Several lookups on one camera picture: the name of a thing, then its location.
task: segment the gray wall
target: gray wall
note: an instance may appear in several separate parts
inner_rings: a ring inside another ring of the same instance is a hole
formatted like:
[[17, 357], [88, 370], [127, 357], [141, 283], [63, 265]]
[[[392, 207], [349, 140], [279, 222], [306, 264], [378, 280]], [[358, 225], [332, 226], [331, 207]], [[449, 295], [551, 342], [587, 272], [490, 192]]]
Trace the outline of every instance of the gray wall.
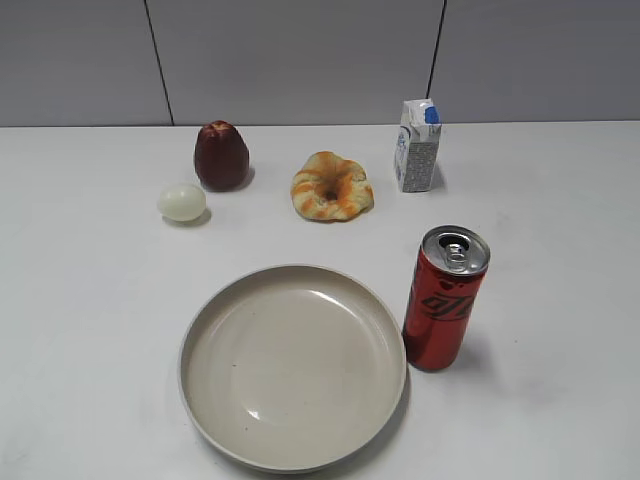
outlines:
[[442, 0], [149, 0], [149, 9], [176, 124], [395, 123], [402, 100], [427, 91]]
[[450, 0], [431, 96], [447, 122], [640, 119], [637, 0]]
[[[1, 0], [0, 126], [397, 123], [444, 0]], [[445, 122], [640, 119], [640, 2], [449, 0]]]
[[167, 125], [142, 1], [0, 0], [0, 126]]

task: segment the pastry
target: pastry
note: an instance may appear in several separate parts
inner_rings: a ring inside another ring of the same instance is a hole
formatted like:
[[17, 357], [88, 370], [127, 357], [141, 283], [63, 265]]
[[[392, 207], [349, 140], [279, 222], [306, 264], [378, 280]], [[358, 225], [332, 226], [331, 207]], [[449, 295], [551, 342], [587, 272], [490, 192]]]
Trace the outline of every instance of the pastry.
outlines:
[[309, 220], [351, 220], [373, 206], [364, 169], [333, 152], [318, 152], [293, 177], [293, 206]]

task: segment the soda can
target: soda can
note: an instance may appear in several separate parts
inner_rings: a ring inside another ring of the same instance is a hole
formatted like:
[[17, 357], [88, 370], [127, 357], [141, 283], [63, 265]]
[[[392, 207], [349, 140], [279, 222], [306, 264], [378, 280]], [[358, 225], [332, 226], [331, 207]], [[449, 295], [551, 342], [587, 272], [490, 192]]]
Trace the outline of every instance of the soda can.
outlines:
[[463, 227], [424, 236], [402, 329], [413, 366], [440, 370], [456, 359], [489, 257], [486, 242]]

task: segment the blue cap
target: blue cap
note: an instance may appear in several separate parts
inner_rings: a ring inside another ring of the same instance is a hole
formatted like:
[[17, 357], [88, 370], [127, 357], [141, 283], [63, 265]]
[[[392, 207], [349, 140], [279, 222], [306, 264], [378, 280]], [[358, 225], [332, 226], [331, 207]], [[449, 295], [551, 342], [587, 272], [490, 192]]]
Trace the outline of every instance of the blue cap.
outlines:
[[438, 111], [436, 110], [436, 107], [427, 107], [427, 109], [424, 111], [424, 121], [425, 123], [428, 124], [436, 124], [436, 123], [440, 123], [440, 117], [438, 116]]

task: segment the can lid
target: can lid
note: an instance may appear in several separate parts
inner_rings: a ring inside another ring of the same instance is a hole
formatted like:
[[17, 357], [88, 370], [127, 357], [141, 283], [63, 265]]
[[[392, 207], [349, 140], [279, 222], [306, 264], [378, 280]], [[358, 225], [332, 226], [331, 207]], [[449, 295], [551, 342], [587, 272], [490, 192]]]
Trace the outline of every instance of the can lid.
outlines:
[[464, 227], [443, 225], [424, 236], [422, 252], [432, 265], [453, 275], [475, 275], [489, 266], [487, 243]]

